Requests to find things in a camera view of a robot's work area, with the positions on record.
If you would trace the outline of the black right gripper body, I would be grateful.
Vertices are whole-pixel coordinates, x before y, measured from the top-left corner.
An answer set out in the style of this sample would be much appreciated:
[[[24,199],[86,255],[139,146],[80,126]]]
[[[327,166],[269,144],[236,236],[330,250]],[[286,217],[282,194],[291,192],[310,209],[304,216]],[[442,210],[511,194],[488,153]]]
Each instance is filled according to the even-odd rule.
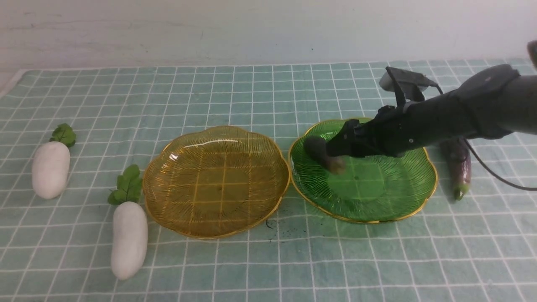
[[[352,121],[352,156],[402,157],[407,151],[420,149],[414,135],[410,133],[405,108],[383,106],[375,118],[366,122]]]

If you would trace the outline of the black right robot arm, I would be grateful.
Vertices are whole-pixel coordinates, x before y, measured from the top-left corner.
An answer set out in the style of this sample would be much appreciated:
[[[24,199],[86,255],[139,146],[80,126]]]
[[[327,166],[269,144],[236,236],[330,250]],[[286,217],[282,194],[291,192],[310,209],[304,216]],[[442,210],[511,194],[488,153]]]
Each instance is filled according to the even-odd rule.
[[[329,156],[398,157],[406,151],[462,137],[500,139],[536,134],[537,79],[508,64],[489,67],[458,89],[427,101],[381,109],[374,119],[344,122],[326,144]]]

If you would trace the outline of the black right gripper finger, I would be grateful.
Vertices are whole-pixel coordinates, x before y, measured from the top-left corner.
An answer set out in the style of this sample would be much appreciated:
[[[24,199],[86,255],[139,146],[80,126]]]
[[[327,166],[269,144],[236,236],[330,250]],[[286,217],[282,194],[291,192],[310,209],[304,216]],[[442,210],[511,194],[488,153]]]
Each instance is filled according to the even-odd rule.
[[[358,119],[345,121],[341,130],[326,143],[327,155],[361,157],[361,139],[356,134],[356,129],[360,130]]]

